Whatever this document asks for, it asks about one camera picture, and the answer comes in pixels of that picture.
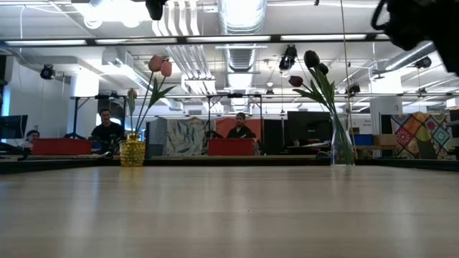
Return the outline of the cardboard box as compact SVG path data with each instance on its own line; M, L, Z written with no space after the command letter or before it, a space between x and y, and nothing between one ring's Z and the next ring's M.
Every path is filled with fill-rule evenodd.
M394 134L374 135L374 145L378 146L394 146L397 144L397 136Z

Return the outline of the black overhead frame bar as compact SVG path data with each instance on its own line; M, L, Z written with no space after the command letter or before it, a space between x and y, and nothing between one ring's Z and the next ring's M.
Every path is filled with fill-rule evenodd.
M188 44L277 44L277 43L334 43L388 42L380 33L351 34L254 34L201 35L169 37L118 37L76 39L0 39L0 47L106 47L126 45L188 45Z

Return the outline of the person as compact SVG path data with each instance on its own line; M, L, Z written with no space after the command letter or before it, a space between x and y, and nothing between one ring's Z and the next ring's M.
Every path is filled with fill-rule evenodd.
M22 148L32 149L34 140L40 137L38 130L30 130L27 132L24 142L20 145Z
M99 111L101 124L97 125L90 139L100 147L99 153L117 150L119 142L126 139L125 128L110 120L110 110L103 108Z
M236 114L236 126L231 129L227 138L256 138L256 135L245 125L245 114Z

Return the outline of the large black monitor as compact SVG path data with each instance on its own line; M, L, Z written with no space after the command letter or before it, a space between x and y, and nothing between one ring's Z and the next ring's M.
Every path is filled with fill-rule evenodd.
M287 115L288 136L291 140L332 139L330 113L288 111Z

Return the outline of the colourful patchwork quilt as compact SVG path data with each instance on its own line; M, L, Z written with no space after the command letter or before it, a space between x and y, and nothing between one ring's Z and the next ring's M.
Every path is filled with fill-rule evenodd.
M453 135L445 113L390 115L392 133L396 135L396 157L406 159L452 160Z

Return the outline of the small dark computer monitor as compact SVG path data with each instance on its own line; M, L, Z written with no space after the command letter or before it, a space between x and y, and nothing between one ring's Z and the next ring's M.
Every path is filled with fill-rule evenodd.
M20 139L26 133L28 115L0 116L0 139Z

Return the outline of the salmon pink tulip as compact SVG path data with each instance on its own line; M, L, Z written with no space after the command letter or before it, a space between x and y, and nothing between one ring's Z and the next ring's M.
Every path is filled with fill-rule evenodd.
M143 120L141 118L143 116L143 108L144 108L144 105L146 103L146 98L147 98L148 93L150 91L151 81L153 79L154 73L161 71L162 63L163 63L163 59L159 55L152 56L152 58L150 58L150 60L148 62L148 69L150 71L150 77L148 79L148 84L147 84L147 87L146 87L145 95L143 97L142 107L141 107L141 110L139 112L138 121L137 121L137 124L136 124L136 131L137 132L140 130L141 123L143 122Z

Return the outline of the blue plastic bin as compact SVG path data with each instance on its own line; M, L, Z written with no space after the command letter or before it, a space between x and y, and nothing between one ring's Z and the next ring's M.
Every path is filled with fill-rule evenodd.
M372 134L355 134L351 136L351 142L356 146L374 145L374 136Z

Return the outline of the red plastic bin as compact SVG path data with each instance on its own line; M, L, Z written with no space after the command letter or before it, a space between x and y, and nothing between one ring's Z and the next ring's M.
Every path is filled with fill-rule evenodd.
M253 156L253 139L210 139L209 155L210 156Z
M32 155L76 156L91 154L92 143L74 138L37 138L33 143Z

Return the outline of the silver ventilation duct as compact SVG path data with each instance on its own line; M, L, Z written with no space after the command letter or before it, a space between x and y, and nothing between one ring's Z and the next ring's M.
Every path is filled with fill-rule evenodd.
M267 0L217 0L223 35L261 34ZM227 86L232 93L246 94L252 87L258 49L254 44L228 44L224 51Z

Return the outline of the clear glass vase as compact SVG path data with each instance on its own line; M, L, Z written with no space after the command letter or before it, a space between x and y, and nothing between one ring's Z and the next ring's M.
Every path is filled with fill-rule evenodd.
M333 135L331 140L331 164L336 166L354 165L354 150L349 135L348 118L341 122L338 114L331 116Z

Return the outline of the black background rig frame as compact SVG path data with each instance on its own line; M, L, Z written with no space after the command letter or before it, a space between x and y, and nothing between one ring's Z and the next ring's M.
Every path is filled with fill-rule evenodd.
M89 97L78 97L78 96L71 96L70 99L75 101L74 107L74 116L73 116L73 129L72 133L70 134L71 137L77 138L78 134L76 133L76 126L77 126L77 114L78 110L88 101L88 100L114 100L121 98L123 100L123 110L126 111L126 105L128 104L128 98L125 95L117 95L115 97L110 97L108 95L96 95L96 96L89 96ZM215 105L215 102L212 102L213 98L217 98L217 101L220 101L222 98L227 99L242 99L247 98L249 104L256 105L260 110L260 132L257 136L260 136L260 140L264 141L264 125L263 125L263 113L262 113L262 99L264 98L261 94L241 94L241 93L230 93L226 95L165 95L163 98L160 98L159 101L166 103L166 100L207 100L207 118L208 120L211 119L211 109Z

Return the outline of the black cabinet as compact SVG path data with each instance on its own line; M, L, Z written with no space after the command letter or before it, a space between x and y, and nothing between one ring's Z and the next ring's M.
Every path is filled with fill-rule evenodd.
M280 155L285 148L284 120L264 120L263 148L266 155Z

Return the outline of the grey leaf printed cloth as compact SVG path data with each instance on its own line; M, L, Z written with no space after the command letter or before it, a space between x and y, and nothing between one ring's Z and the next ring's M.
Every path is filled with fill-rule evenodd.
M146 157L206 156L215 120L157 118L146 123Z

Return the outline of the dark red tulip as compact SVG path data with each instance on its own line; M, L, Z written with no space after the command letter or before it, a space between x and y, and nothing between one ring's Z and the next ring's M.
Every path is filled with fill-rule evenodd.
M321 83L318 75L314 75L313 79L309 82L305 82L305 80L300 76L292 75L288 79L288 83L293 87L293 91L301 97L305 97L318 103L329 112L326 99L321 91Z

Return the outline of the orange partition panel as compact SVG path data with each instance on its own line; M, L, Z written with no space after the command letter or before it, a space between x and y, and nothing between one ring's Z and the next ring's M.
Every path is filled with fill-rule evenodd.
M259 119L248 119L245 121L245 125L256 135L258 140L261 140L261 124ZM226 138L229 131L235 126L235 118L217 119L216 131Z

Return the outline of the yellow textured glass vase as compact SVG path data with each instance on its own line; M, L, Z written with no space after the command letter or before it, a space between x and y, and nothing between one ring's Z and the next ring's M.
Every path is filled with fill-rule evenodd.
M120 164L123 167L143 166L146 143L140 140L140 133L128 133L120 142Z

